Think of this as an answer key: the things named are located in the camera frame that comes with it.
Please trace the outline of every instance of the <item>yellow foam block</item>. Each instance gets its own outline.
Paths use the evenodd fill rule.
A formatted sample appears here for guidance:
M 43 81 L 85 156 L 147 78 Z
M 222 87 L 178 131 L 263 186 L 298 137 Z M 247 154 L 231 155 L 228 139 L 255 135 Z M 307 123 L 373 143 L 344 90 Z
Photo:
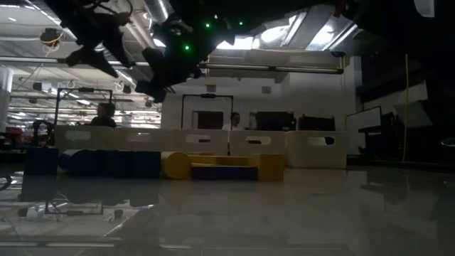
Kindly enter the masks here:
M 283 154 L 255 154 L 251 156 L 250 166 L 257 166 L 259 181 L 283 181 L 286 158 Z
M 172 179 L 184 180 L 191 178 L 190 157 L 182 152 L 162 152 L 161 172 Z
M 189 156 L 214 156 L 213 152 L 188 152 Z
M 219 166 L 249 166 L 249 157 L 237 156 L 190 156 L 192 164 L 210 164 Z

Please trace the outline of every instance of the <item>yellow foam cylinder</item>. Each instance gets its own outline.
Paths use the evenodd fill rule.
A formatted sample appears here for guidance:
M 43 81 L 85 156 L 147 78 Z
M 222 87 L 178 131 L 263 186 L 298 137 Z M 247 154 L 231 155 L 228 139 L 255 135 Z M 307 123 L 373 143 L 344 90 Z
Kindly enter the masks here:
M 257 166 L 259 181 L 283 181 L 286 158 L 283 154 L 255 154 L 250 157 L 250 166 Z
M 161 172 L 164 176 L 177 180 L 191 178 L 190 157 L 182 152 L 162 152 Z

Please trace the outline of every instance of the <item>metal frame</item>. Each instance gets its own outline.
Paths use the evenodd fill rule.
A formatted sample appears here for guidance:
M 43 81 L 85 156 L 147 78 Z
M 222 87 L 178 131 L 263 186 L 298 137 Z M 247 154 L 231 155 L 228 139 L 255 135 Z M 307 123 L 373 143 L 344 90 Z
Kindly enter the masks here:
M 108 92 L 109 93 L 109 103 L 112 103 L 112 90 L 93 89 L 93 88 L 86 88 L 86 87 L 82 87 L 82 88 L 79 88 L 79 89 L 58 88 L 57 89 L 57 103 L 55 104 L 54 126 L 57 125 L 57 121 L 58 121 L 58 108 L 60 107 L 60 101 L 64 100 L 65 97 L 66 97 L 66 95 L 65 95 L 65 96 L 63 96 L 63 99 L 60 98 L 60 93 L 63 90 L 69 91 L 66 95 L 69 95 L 74 90 L 78 90 L 80 92 L 94 92 L 94 91 L 97 91 L 97 92 Z
M 182 113 L 181 113 L 181 118 L 180 118 L 180 129 L 183 129 L 183 114 L 185 112 L 185 98 L 186 97 L 200 97 L 200 98 L 205 98 L 205 99 L 215 99 L 217 97 L 226 97 L 230 98 L 230 113 L 232 114 L 234 112 L 234 96 L 232 95 L 208 95 L 208 94 L 200 94 L 200 95 L 182 95 Z

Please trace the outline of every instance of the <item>pipe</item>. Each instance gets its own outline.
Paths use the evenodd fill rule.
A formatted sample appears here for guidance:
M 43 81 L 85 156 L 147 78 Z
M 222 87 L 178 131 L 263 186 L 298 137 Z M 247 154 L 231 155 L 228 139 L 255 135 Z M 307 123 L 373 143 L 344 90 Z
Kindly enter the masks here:
M 7 57 L 0 56 L 0 61 L 11 63 L 44 63 L 44 64 L 59 64 L 66 68 L 65 59 L 62 58 L 31 58 L 31 57 Z M 112 66 L 121 66 L 119 61 L 108 61 Z M 132 66 L 148 67 L 149 64 L 145 61 L 132 63 Z M 199 68 L 219 69 L 219 70 L 250 70 L 250 71 L 266 71 L 266 72 L 286 72 L 286 73 L 313 73 L 340 75 L 344 73 L 342 68 L 317 68 L 317 67 L 282 67 L 282 66 L 266 66 L 266 65 L 237 65 L 237 64 L 221 64 L 221 63 L 200 63 Z

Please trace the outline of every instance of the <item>blue foam block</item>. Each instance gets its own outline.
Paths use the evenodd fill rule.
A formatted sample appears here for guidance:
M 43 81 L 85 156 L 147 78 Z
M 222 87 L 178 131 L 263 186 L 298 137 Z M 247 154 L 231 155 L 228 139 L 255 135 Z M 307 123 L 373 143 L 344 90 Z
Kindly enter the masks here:
M 257 181 L 257 167 L 193 166 L 191 178 L 201 181 Z

